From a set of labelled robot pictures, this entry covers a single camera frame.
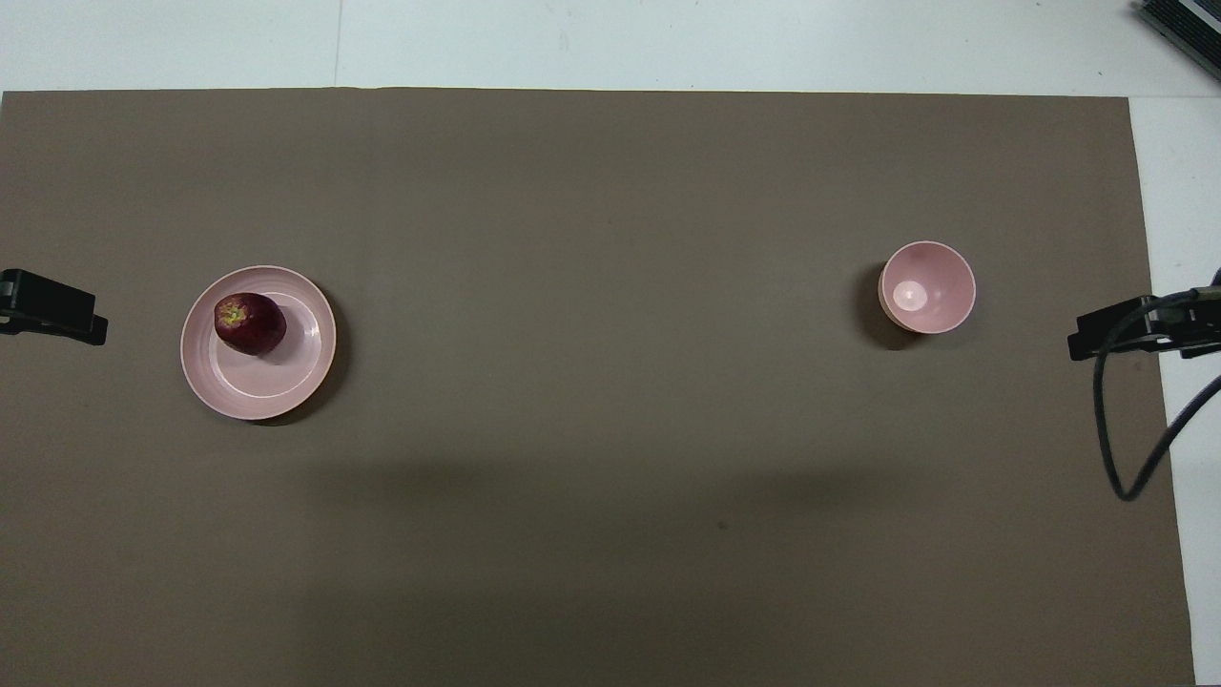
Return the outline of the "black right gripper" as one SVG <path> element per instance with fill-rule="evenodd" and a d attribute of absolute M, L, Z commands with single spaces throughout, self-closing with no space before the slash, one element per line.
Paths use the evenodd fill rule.
<path fill-rule="evenodd" d="M 1161 310 L 1166 309 L 1166 317 Z M 1081 362 L 1127 351 L 1178 351 L 1201 358 L 1220 349 L 1220 286 L 1199 286 L 1168 297 L 1136 297 L 1077 318 L 1068 355 Z"/>

